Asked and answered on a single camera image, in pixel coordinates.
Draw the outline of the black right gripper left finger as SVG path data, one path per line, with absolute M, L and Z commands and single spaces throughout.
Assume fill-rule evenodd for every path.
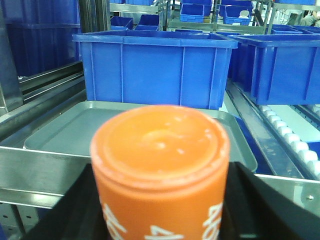
M 90 164 L 84 167 L 65 195 L 22 239 L 110 239 Z

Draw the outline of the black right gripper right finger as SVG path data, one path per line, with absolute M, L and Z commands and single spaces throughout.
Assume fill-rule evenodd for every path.
M 318 240 L 320 218 L 239 162 L 228 167 L 220 240 Z

